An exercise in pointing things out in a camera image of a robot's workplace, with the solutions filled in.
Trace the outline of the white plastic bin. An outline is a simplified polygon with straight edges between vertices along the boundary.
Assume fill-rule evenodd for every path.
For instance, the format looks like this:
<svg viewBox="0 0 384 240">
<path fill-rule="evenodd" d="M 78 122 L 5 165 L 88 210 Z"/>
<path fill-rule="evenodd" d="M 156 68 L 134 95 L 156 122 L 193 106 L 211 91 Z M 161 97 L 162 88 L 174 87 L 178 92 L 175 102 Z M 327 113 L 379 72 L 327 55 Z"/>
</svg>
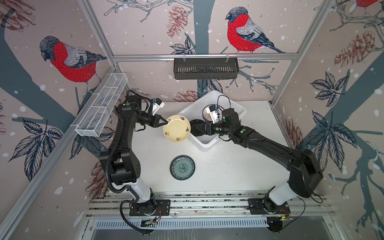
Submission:
<svg viewBox="0 0 384 240">
<path fill-rule="evenodd" d="M 196 102 L 192 103 L 178 114 L 187 118 L 187 120 L 202 120 L 204 122 L 212 121 L 209 109 L 215 110 L 214 116 L 216 119 L 214 123 L 218 123 L 222 119 L 222 111 L 225 109 L 233 108 L 238 113 L 239 119 L 245 116 L 247 110 L 244 106 L 229 100 L 222 96 L 218 91 L 210 91 Z M 203 135 L 195 137 L 190 135 L 189 140 L 202 152 L 209 151 L 220 139 L 218 135 L 207 136 Z"/>
</svg>

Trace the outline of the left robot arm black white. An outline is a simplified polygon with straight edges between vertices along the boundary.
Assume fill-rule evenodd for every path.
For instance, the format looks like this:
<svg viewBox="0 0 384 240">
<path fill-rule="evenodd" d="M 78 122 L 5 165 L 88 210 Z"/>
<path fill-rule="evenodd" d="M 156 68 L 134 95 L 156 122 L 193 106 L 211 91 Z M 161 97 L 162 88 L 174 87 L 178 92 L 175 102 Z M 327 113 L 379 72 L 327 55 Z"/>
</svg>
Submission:
<svg viewBox="0 0 384 240">
<path fill-rule="evenodd" d="M 119 104 L 114 112 L 118 117 L 115 136 L 109 149 L 100 154 L 108 189 L 115 194 L 130 193 L 133 199 L 126 202 L 141 215 L 159 214 L 152 189 L 140 179 L 141 163 L 133 152 L 132 139 L 137 123 L 158 128 L 168 121 L 158 114 L 142 111 L 141 104 L 136 102 Z"/>
</svg>

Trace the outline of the yellow plate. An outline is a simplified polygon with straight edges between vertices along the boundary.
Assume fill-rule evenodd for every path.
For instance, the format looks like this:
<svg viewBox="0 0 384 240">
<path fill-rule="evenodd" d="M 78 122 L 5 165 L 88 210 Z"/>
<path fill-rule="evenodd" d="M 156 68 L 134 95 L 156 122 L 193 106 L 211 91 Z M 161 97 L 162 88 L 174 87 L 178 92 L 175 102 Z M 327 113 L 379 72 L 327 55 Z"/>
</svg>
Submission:
<svg viewBox="0 0 384 240">
<path fill-rule="evenodd" d="M 166 139 L 174 143 L 180 143 L 188 138 L 191 133 L 191 124 L 181 115 L 173 115 L 167 118 L 168 124 L 163 126 Z"/>
</svg>

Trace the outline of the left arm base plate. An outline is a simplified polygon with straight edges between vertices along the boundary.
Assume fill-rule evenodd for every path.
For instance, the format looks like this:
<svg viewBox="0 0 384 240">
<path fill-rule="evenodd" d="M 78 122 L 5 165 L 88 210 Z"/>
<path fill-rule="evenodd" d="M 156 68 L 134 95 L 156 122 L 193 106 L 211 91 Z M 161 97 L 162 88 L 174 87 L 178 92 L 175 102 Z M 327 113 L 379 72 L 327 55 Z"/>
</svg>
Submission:
<svg viewBox="0 0 384 240">
<path fill-rule="evenodd" d="M 168 216 L 170 214 L 170 200 L 150 200 L 145 203 L 131 204 L 130 217 Z"/>
</svg>

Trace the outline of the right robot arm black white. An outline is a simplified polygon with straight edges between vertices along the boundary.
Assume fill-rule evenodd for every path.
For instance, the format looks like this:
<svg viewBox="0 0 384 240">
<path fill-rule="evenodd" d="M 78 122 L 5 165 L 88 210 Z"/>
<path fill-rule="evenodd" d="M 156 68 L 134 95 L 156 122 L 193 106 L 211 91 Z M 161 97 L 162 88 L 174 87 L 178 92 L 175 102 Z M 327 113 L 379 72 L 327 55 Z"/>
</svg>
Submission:
<svg viewBox="0 0 384 240">
<path fill-rule="evenodd" d="M 257 151 L 290 172 L 287 181 L 273 187 L 264 196 L 262 209 L 269 214 L 274 214 L 286 201 L 295 197 L 310 198 L 323 179 L 320 164 L 312 151 L 288 148 L 243 126 L 232 108 L 222 111 L 222 120 L 218 123 L 198 121 L 191 124 L 191 130 L 195 136 L 226 135 L 234 144 Z"/>
</svg>

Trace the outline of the orange sunburst plate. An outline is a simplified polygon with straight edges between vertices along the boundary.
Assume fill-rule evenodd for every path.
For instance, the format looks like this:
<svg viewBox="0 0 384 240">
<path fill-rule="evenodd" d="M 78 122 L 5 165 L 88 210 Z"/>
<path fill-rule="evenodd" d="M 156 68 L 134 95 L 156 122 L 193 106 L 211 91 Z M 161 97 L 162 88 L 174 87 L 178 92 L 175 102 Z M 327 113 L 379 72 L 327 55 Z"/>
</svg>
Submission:
<svg viewBox="0 0 384 240">
<path fill-rule="evenodd" d="M 202 112 L 202 116 L 203 116 L 203 119 L 206 121 L 206 122 L 212 122 L 212 119 L 211 119 L 211 116 L 209 115 L 209 109 L 208 107 L 211 106 L 211 105 L 208 105 L 206 106 L 204 109 L 203 109 L 203 112 Z M 222 112 L 224 110 L 223 107 L 219 106 L 219 105 L 215 105 L 217 106 L 219 109 L 218 109 L 218 112 L 219 112 L 219 117 L 220 117 L 220 112 Z"/>
</svg>

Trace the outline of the black plate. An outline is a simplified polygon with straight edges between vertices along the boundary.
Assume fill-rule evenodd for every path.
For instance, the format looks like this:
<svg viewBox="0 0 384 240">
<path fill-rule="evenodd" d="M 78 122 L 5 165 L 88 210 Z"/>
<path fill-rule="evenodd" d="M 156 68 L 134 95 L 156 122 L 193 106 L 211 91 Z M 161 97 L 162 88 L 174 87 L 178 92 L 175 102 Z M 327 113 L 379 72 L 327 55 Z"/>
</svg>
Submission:
<svg viewBox="0 0 384 240">
<path fill-rule="evenodd" d="M 190 121 L 190 124 L 191 124 L 191 134 L 193 136 L 200 137 L 200 136 L 203 136 L 205 134 L 204 131 L 201 131 L 198 128 L 198 126 L 200 126 L 201 124 L 203 124 L 203 126 L 205 126 L 205 121 L 200 120 L 200 119 L 195 119 L 195 120 Z"/>
</svg>

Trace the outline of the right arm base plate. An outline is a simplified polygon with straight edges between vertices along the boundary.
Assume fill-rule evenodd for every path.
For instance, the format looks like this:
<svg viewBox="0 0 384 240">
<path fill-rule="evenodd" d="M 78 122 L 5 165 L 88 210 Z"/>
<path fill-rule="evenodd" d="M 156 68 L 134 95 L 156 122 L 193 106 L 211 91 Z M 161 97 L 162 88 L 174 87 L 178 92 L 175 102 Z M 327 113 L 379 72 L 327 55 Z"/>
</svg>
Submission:
<svg viewBox="0 0 384 240">
<path fill-rule="evenodd" d="M 276 205 L 274 202 L 265 199 L 248 199 L 248 208 L 251 215 L 290 215 L 288 203 Z"/>
</svg>

